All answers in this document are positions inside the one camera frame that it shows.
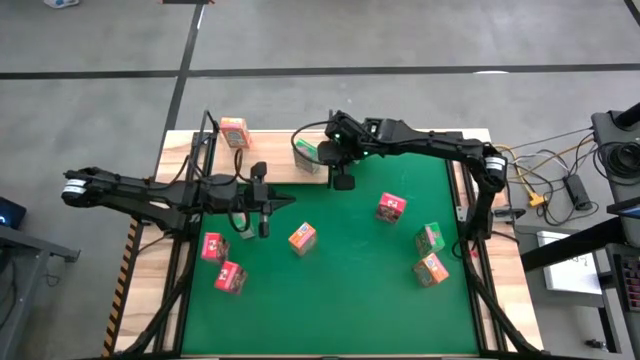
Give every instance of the black stripe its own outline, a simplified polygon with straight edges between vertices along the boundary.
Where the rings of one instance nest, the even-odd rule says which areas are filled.
[[[640,12],[632,0],[625,0],[640,25]],[[195,47],[195,35],[189,39],[191,45],[184,60],[191,61]],[[189,78],[243,78],[243,77],[296,77],[296,76],[358,76],[358,75],[438,75],[473,74],[480,71],[505,71],[516,74],[640,71],[640,63],[612,64],[566,64],[566,65],[464,65],[464,66],[379,66],[379,67],[315,67],[315,68],[254,68],[254,69],[202,69],[158,71],[79,71],[79,72],[34,72],[0,73],[0,80],[65,80],[65,79],[136,79],[176,78],[176,87],[167,115],[167,130],[175,127],[180,101]]]
[[[556,73],[638,71],[640,63],[569,65],[382,66],[191,70],[191,78],[473,74],[481,71]]]
[[[633,3],[633,0],[624,0],[624,3],[627,5],[627,9],[629,9],[631,16],[633,16],[638,26],[640,26],[640,11],[638,11],[636,4]]]
[[[185,45],[184,53],[182,54],[182,62],[180,63],[180,72],[178,74],[178,78],[176,79],[176,87],[173,90],[173,96],[171,97],[171,103],[169,104],[167,121],[164,124],[165,133],[167,132],[167,130],[173,130],[176,127],[178,112],[180,111],[180,103],[182,102],[182,94],[184,93],[184,87],[187,84],[189,67],[191,66],[193,51],[196,47],[196,39],[198,38],[198,23],[200,22],[200,17],[204,15],[203,12],[204,6],[196,5],[196,8],[193,12],[193,18],[191,19],[191,26],[189,27],[187,44]]]
[[[177,70],[14,72],[0,73],[0,80],[144,79],[177,76]]]

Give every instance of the wooden table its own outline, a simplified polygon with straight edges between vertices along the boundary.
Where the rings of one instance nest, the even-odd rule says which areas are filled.
[[[465,138],[490,141],[487,129],[446,131],[461,131]],[[193,134],[194,131],[191,130],[169,131],[167,133],[162,147],[156,181],[169,182],[173,179],[180,169],[185,156],[190,151]],[[254,152],[254,155],[245,156],[244,160],[245,164],[253,164],[257,160],[267,160],[269,164],[267,181],[274,183],[326,183],[326,172],[313,176],[302,172],[292,174],[289,166],[282,166],[292,161],[293,156],[291,155],[289,144],[291,130],[252,131],[252,134],[252,136],[257,136],[261,139],[268,139],[270,140],[268,143],[273,144],[263,149],[259,158],[255,156]],[[312,143],[317,143],[324,138],[324,135],[319,131],[310,130],[304,137]],[[220,159],[218,159],[220,154],[225,153],[228,156],[220,156]],[[224,141],[218,141],[216,146],[216,159],[218,160],[214,161],[213,173],[233,173],[232,162],[221,161],[230,159],[230,156],[231,152]],[[464,206],[468,202],[463,186],[461,167],[458,163],[454,163],[454,169],[461,205]],[[504,192],[496,196],[494,206],[504,206],[506,204],[507,198]],[[514,235],[512,228],[504,223],[495,223],[494,229]],[[135,220],[132,220],[121,263],[121,273],[116,283],[113,308],[107,323],[107,336],[104,341],[103,355],[108,355],[111,351],[121,351],[130,346],[160,307],[169,266],[172,240],[162,240],[138,255],[132,254],[132,252],[134,252],[134,249],[144,246],[161,236],[161,232],[155,226],[143,227]],[[179,273],[184,265],[188,244],[183,244],[182,246],[183,251],[181,251],[181,259],[178,266]],[[538,349],[542,349],[542,340],[516,243],[494,235],[486,242],[486,246],[500,306],[527,341]],[[172,346],[179,302],[180,300],[173,307],[168,319],[167,336],[164,343],[165,349],[169,349]],[[484,305],[481,305],[481,307],[488,347],[489,349],[496,349],[491,316]],[[508,346],[511,351],[515,351],[511,343],[508,343]]]

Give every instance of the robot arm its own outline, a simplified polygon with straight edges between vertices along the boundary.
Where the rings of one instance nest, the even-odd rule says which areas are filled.
[[[62,199],[69,206],[104,206],[149,220],[169,233],[183,231],[188,217],[200,212],[229,216],[243,212],[247,218],[249,213],[258,212],[261,214],[259,234],[268,237],[269,216],[293,203],[295,198],[278,194],[265,184],[266,174],[266,163],[257,163],[251,168],[247,185],[240,189],[236,177],[231,175],[218,174],[195,181],[164,184],[92,167],[64,173],[68,181]]]
[[[420,132],[402,120],[365,119],[358,123],[338,111],[325,129],[330,139],[318,146],[318,159],[328,165],[337,190],[350,190],[355,180],[348,166],[371,155],[423,154],[465,164],[480,190],[475,209],[467,216],[465,238],[487,239],[491,234],[491,204],[506,183],[507,159],[489,143],[459,139],[448,133]]]

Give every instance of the white paper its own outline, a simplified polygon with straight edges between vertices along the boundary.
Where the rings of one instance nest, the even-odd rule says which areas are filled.
[[[538,245],[544,246],[569,235],[539,231]],[[544,268],[547,289],[602,295],[593,254],[585,254]]]

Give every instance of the power adapter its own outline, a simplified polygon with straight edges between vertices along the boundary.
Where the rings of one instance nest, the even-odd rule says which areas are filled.
[[[576,210],[590,210],[593,207],[591,199],[589,199],[589,194],[587,194],[587,190],[584,188],[584,185],[582,185],[582,180],[580,180],[579,175],[565,176],[562,178],[562,181]]]

